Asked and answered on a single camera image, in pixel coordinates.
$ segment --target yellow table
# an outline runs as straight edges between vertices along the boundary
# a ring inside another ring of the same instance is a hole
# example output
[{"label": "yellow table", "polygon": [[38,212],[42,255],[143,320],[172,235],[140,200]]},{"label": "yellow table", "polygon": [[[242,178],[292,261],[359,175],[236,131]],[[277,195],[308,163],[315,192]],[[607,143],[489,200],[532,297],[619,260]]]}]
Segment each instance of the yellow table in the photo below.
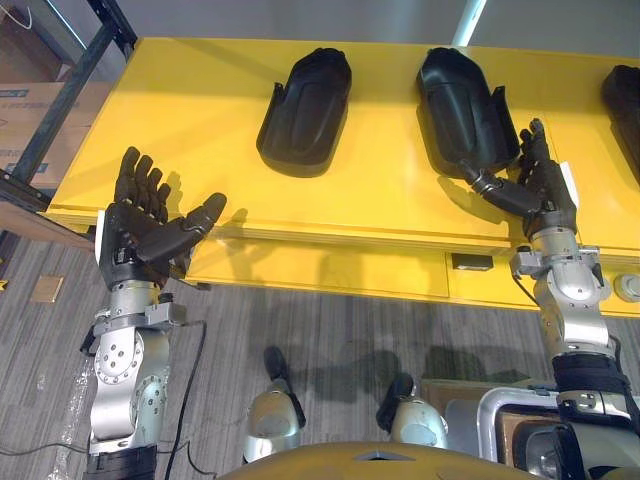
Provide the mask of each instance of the yellow table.
[{"label": "yellow table", "polygon": [[[273,82],[318,46],[343,50],[353,71],[349,113],[331,167],[298,179],[255,148]],[[179,195],[173,215],[213,191],[229,204],[188,279],[486,305],[531,307],[506,261],[525,242],[520,220],[463,182],[439,177],[416,117],[423,45],[166,39],[140,41],[47,215],[95,223],[122,153],[150,154]],[[629,59],[471,48],[491,86],[505,84],[518,128],[537,116],[552,154],[580,192],[579,240],[600,245],[605,271],[636,271],[640,189],[610,131],[599,85]],[[447,252],[496,255],[487,273],[450,268]],[[611,314],[640,316],[613,298]]]}]

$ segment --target cable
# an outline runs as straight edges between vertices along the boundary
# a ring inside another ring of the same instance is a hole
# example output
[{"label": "cable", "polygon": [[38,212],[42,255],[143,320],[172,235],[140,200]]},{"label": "cable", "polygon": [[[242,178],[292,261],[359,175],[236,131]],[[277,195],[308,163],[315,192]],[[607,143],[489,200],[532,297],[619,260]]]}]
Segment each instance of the cable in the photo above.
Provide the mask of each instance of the cable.
[{"label": "cable", "polygon": [[44,450],[45,448],[50,448],[50,447],[62,447],[76,453],[87,453],[87,451],[84,448],[78,447],[76,445],[71,445],[69,443],[53,442],[53,443],[47,443],[46,445],[40,445],[39,447],[35,447],[35,448],[32,448],[31,450],[25,450],[22,452],[11,452],[11,451],[4,451],[3,449],[0,449],[0,455],[4,455],[6,457],[21,457],[23,455],[31,455],[32,453],[36,453],[36,452],[39,452],[40,450]]},{"label": "cable", "polygon": [[18,20],[16,17],[14,17],[13,15],[11,15],[9,13],[9,10],[7,10],[6,8],[4,8],[4,6],[2,4],[0,4],[0,10],[2,10],[7,17],[9,17],[11,20],[13,20],[14,22],[16,22],[18,25],[20,25],[22,28],[24,28],[25,30],[31,30],[31,26],[33,25],[33,18],[31,18],[31,9],[29,7],[27,7],[27,13],[29,14],[29,25],[25,25],[24,23],[22,23],[20,20]]},{"label": "cable", "polygon": [[609,335],[609,338],[616,344],[614,353],[616,357],[616,367],[618,368],[619,372],[622,372],[622,365],[620,364],[620,351],[622,350],[622,344],[620,343],[620,339],[615,335]]},{"label": "cable", "polygon": [[520,282],[520,277],[518,275],[512,275],[511,278],[513,278],[513,281],[516,282],[516,284],[520,287],[520,290],[522,290],[525,293],[525,295],[531,299],[533,303],[540,306],[540,304],[535,299],[535,297],[529,293],[529,290],[527,290],[524,287],[524,285],[522,285],[522,282]]},{"label": "cable", "polygon": [[191,441],[187,442],[187,460],[189,460],[189,465],[191,465],[191,468],[193,468],[200,475],[211,475],[212,476],[211,478],[213,479],[215,479],[218,476],[217,472],[207,472],[206,470],[202,470],[195,464],[195,462],[191,458]]},{"label": "cable", "polygon": [[[196,370],[198,369],[198,365],[200,364],[200,358],[202,357],[202,350],[204,348],[204,341],[207,337],[207,324],[203,321],[200,322],[194,322],[191,323],[189,325],[180,325],[183,327],[190,327],[190,326],[194,326],[194,325],[202,325],[202,333],[200,335],[200,341],[198,344],[198,350],[196,352],[196,357],[193,361],[193,366],[191,367],[191,374],[189,375],[189,381],[187,382],[187,388],[185,389],[184,395],[182,397],[182,406],[180,408],[180,416],[178,417],[178,428],[176,429],[176,438],[173,442],[173,448],[169,451],[164,451],[164,450],[158,450],[158,454],[160,455],[171,455],[169,457],[169,463],[167,464],[167,470],[165,472],[165,480],[168,480],[170,475],[171,475],[171,468],[173,467],[173,460],[175,459],[176,453],[178,453],[180,450],[184,449],[185,447],[187,448],[187,459],[189,460],[189,465],[191,465],[191,468],[193,468],[196,472],[198,472],[200,475],[212,475],[213,478],[215,479],[217,477],[217,473],[216,472],[208,472],[206,470],[201,469],[200,467],[198,467],[196,465],[196,463],[193,461],[193,458],[191,458],[191,440],[187,440],[184,443],[180,444],[180,436],[182,434],[182,423],[184,420],[184,413],[186,411],[186,407],[187,407],[187,401],[189,399],[189,393],[191,392],[191,386],[193,385],[193,379],[195,378],[195,373]],[[86,454],[87,450],[82,448],[82,447],[78,447],[76,445],[71,445],[71,444],[67,444],[67,443],[61,443],[61,442],[53,442],[53,443],[48,443],[46,445],[41,445],[39,447],[36,448],[32,448],[30,450],[25,450],[25,451],[21,451],[21,452],[11,452],[11,451],[3,451],[0,448],[0,455],[4,455],[7,457],[18,457],[18,456],[23,456],[23,455],[31,455],[33,453],[39,452],[40,450],[44,450],[45,448],[50,448],[50,447],[62,447],[62,448],[67,448],[73,452],[76,453],[83,453]]]},{"label": "cable", "polygon": [[184,420],[184,412],[187,409],[187,400],[189,399],[189,393],[191,392],[191,385],[193,379],[196,376],[196,370],[200,364],[200,357],[202,356],[202,349],[204,348],[204,341],[207,338],[207,324],[204,321],[194,322],[184,327],[190,327],[193,325],[202,325],[202,333],[200,335],[200,343],[198,344],[198,350],[196,352],[196,358],[193,360],[193,367],[191,367],[191,374],[189,375],[189,381],[187,382],[187,388],[182,396],[182,406],[180,407],[180,416],[178,417],[178,428],[176,429],[176,439],[173,442],[173,448],[171,449],[171,456],[169,457],[169,463],[167,463],[167,470],[164,473],[164,480],[169,480],[171,477],[171,468],[173,467],[173,460],[175,459],[178,451],[178,444],[180,443],[180,435],[182,434],[182,422]]}]

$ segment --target floor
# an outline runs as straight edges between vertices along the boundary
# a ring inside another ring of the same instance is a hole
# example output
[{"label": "floor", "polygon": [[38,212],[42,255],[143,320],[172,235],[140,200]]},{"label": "floor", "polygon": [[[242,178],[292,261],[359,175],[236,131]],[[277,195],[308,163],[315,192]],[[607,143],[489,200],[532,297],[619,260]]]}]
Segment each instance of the floor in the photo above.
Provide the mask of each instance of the floor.
[{"label": "floor", "polygon": [[[55,304],[29,302],[40,274],[65,277]],[[10,284],[0,294],[0,446],[82,446],[95,379],[78,346],[107,301],[95,261],[71,248],[21,240],[4,278]],[[209,327],[183,439],[192,440],[201,468],[219,473],[241,463],[246,409],[268,384],[262,351],[271,344],[282,348],[292,366],[308,418],[303,443],[384,440],[374,415],[399,369],[414,378],[551,378],[533,313],[233,286],[203,292],[172,283],[168,290],[188,306],[190,320],[206,320]],[[640,321],[608,324],[622,341],[623,368],[638,393]],[[171,333],[163,449],[176,428],[198,329]],[[167,457],[160,456],[157,478]],[[0,457],[0,479],[75,479],[84,464],[84,455],[50,448]],[[173,478],[202,477],[182,452]]]}]

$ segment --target cardboard box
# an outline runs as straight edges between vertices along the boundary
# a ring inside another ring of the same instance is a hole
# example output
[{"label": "cardboard box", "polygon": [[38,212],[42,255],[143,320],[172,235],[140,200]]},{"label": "cardboard box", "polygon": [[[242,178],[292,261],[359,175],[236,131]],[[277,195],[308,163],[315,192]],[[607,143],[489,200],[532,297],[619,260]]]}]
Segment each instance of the cardboard box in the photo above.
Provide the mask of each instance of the cardboard box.
[{"label": "cardboard box", "polygon": [[[0,84],[0,168],[11,172],[62,83]],[[108,83],[88,83],[71,108],[31,185],[55,189],[109,94]]]},{"label": "cardboard box", "polygon": [[[0,84],[0,130],[33,133],[64,83]],[[87,83],[62,129],[90,127],[111,90],[106,82]]]},{"label": "cardboard box", "polygon": [[[89,127],[76,127],[58,133],[31,186],[38,189],[56,189],[64,178],[71,161],[89,133]],[[31,140],[30,133],[7,132],[0,128],[0,168],[11,173],[22,152]]]},{"label": "cardboard box", "polygon": [[[28,23],[17,8],[9,11]],[[61,65],[60,58],[35,29],[25,30],[0,10],[0,82],[52,82],[58,78]]]}]

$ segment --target black hand cover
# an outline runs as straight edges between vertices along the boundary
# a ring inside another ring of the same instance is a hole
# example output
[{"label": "black hand cover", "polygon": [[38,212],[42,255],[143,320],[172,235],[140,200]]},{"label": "black hand cover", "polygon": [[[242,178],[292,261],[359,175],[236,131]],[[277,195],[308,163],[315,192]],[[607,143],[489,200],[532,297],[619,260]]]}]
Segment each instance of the black hand cover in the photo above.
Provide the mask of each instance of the black hand cover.
[{"label": "black hand cover", "polygon": [[295,177],[324,173],[347,112],[351,69],[344,53],[318,48],[298,60],[287,85],[276,83],[256,146],[274,170]]},{"label": "black hand cover", "polygon": [[471,59],[453,48],[434,48],[417,83],[422,100],[418,115],[435,130],[440,156],[430,152],[430,157],[438,170],[464,178],[462,162],[476,172],[496,172],[517,158],[518,137],[504,87],[490,94],[482,70]]},{"label": "black hand cover", "polygon": [[616,65],[602,84],[602,98],[627,144],[640,182],[640,68]]}]

